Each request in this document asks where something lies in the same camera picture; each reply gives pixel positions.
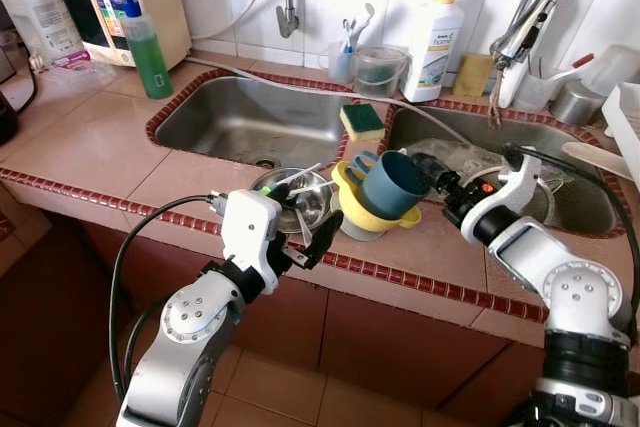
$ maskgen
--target green soap bottle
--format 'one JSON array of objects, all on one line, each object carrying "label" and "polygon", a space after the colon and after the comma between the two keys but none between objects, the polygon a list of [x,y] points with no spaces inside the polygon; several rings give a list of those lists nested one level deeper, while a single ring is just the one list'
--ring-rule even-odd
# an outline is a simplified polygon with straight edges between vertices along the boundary
[{"label": "green soap bottle", "polygon": [[158,44],[153,20],[140,9],[137,0],[125,0],[126,17],[121,19],[131,56],[150,99],[164,99],[173,94],[167,66]]}]

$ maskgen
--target blue cup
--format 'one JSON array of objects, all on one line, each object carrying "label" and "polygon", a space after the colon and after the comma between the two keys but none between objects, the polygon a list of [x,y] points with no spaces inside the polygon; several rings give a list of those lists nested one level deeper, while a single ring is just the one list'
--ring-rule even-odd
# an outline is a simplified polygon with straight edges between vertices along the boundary
[{"label": "blue cup", "polygon": [[354,195],[358,202],[385,220],[400,219],[429,193],[429,186],[411,158],[392,150],[379,157],[360,152],[345,173],[357,186]]}]

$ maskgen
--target dish soap bottle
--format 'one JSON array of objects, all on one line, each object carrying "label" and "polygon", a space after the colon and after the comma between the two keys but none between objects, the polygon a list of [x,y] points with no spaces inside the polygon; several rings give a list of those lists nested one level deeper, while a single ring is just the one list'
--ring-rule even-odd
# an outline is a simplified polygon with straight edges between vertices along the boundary
[{"label": "dish soap bottle", "polygon": [[409,102],[425,102],[440,96],[444,74],[455,46],[464,12],[455,0],[434,0],[422,6],[409,48],[411,63],[400,80]]},{"label": "dish soap bottle", "polygon": [[173,87],[158,44],[153,20],[142,12],[137,0],[125,0],[124,11],[126,17],[121,19],[122,27],[147,97],[169,97],[173,94]]}]

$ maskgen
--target sink drain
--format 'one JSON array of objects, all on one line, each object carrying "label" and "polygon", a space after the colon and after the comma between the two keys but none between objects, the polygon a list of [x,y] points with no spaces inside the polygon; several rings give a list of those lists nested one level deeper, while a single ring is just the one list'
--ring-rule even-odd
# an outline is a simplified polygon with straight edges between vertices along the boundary
[{"label": "sink drain", "polygon": [[282,163],[276,159],[275,157],[264,156],[256,157],[248,162],[249,164],[257,165],[258,167],[262,167],[263,169],[275,169],[276,167],[280,167]]}]

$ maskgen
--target yellow sponge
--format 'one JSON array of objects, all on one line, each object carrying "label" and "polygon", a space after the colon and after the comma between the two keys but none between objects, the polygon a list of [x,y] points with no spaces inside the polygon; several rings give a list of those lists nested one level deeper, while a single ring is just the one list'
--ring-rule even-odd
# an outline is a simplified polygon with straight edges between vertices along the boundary
[{"label": "yellow sponge", "polygon": [[371,104],[343,105],[340,119],[353,142],[384,138],[384,124]]}]

